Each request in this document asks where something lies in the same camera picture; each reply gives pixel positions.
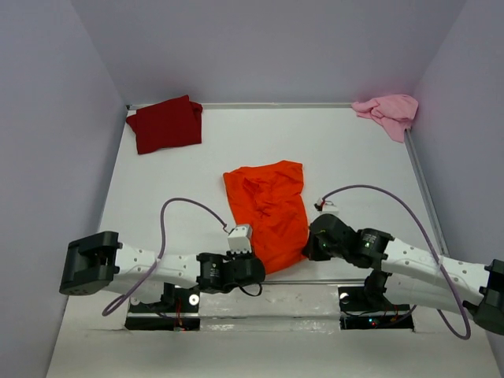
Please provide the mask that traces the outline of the orange t-shirt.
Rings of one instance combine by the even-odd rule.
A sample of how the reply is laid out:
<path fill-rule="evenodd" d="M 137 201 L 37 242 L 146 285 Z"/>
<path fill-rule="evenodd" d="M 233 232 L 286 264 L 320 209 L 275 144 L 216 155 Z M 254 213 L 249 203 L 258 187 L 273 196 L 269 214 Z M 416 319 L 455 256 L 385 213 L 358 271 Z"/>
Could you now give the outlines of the orange t-shirt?
<path fill-rule="evenodd" d="M 267 274 L 304 259 L 309 225 L 301 163 L 241 167 L 224 173 L 223 180 L 234 220 L 252 227 L 251 245 Z"/>

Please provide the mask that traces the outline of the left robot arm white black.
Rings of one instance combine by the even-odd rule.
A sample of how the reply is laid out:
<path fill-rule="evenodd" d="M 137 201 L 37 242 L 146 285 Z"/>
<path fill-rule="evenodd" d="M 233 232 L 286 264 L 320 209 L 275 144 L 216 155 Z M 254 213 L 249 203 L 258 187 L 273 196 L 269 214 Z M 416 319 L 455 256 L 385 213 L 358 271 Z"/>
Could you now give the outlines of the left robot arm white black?
<path fill-rule="evenodd" d="M 174 302 L 171 284 L 208 294 L 227 294 L 236 288 L 261 284 L 265 267 L 241 236 L 242 248 L 225 254 L 157 253 L 119 241 L 116 232 L 100 232 L 68 245 L 59 292 L 68 296 L 117 293 L 122 300 L 136 299 L 158 311 Z"/>

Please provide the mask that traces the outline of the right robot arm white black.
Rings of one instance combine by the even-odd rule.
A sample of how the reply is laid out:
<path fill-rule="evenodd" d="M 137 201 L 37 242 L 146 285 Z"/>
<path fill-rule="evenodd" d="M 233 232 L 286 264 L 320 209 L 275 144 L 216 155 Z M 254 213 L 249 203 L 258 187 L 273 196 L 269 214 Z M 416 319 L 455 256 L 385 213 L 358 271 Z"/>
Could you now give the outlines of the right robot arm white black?
<path fill-rule="evenodd" d="M 341 258 L 368 269 L 362 287 L 350 293 L 350 311 L 423 306 L 460 313 L 480 328 L 503 333 L 503 262 L 469 263 L 411 246 L 372 228 L 358 231 L 324 213 L 309 226 L 303 250 L 311 261 Z"/>

